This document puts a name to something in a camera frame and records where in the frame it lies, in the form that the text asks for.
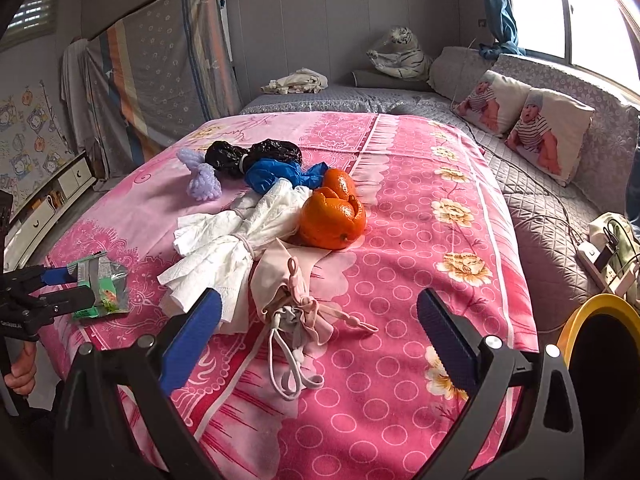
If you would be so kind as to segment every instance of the blue curtain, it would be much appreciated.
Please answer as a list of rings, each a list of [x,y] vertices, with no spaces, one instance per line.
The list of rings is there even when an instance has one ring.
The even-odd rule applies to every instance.
[[[626,184],[625,198],[626,218],[631,223],[636,240],[640,240],[640,131],[638,131],[638,142],[636,142],[629,182]]]
[[[497,42],[493,45],[481,44],[480,56],[485,59],[498,59],[500,54],[524,56],[524,49],[518,47],[518,30],[510,0],[484,0],[484,8],[489,30]]]

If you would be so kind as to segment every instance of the gray quilted mattress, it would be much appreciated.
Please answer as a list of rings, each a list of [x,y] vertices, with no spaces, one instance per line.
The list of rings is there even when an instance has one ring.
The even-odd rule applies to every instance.
[[[559,186],[507,148],[503,140],[468,126],[449,110],[449,101],[445,98],[402,105],[391,113],[418,115],[450,124],[472,134],[476,142],[486,148],[484,158],[494,172],[515,227],[538,339],[541,344],[558,341],[562,327],[573,311],[599,293],[598,287],[577,263],[575,243],[562,221],[566,219],[562,206],[577,231],[578,241],[586,240],[588,223],[600,212],[577,187],[571,184]]]
[[[418,104],[432,92],[389,90],[384,88],[354,88],[331,85],[317,94],[264,94],[245,106],[240,114],[272,112],[368,112],[386,114],[399,104]]]

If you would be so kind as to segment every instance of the screw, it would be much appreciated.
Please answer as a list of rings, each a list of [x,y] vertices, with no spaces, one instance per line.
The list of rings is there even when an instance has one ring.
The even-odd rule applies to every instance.
[[[493,348],[494,350],[502,347],[502,340],[495,335],[488,335],[484,338],[484,342],[489,348]]]
[[[153,337],[151,334],[141,335],[137,341],[138,346],[140,348],[151,348],[155,342],[156,342],[156,338]]]
[[[545,346],[545,352],[551,357],[560,357],[560,349],[556,345]]]
[[[78,353],[80,355],[89,355],[93,351],[94,351],[94,345],[89,342],[82,343],[80,345],[80,348],[78,349]]]

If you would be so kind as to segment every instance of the blue gripper pad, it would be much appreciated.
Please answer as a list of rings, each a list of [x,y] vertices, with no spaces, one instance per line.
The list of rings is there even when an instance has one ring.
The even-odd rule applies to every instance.
[[[165,395],[183,387],[222,317],[222,299],[213,289],[191,307],[192,312],[162,354],[160,388]]]
[[[40,279],[45,285],[63,285],[63,283],[74,283],[76,281],[66,270],[66,267],[45,269]]]
[[[418,321],[453,385],[470,396],[476,393],[479,387],[476,349],[482,341],[478,331],[465,317],[450,314],[430,288],[425,288],[418,295],[417,311]]]

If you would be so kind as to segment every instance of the floor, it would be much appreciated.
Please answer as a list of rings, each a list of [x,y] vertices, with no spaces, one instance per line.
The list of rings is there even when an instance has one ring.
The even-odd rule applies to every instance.
[[[53,245],[60,240],[60,237],[75,224],[84,212],[95,204],[103,194],[103,192],[95,192],[89,188],[87,192],[76,200],[40,243],[29,259],[28,265],[39,264],[44,259],[44,256],[53,248]],[[18,341],[11,341],[8,345],[10,352],[15,354],[21,348],[20,345],[21,343]],[[36,373],[36,387],[31,395],[29,395],[29,404],[34,408],[50,410],[55,394],[55,387],[60,378],[53,370],[47,352],[41,343],[38,343],[36,367],[38,370]]]

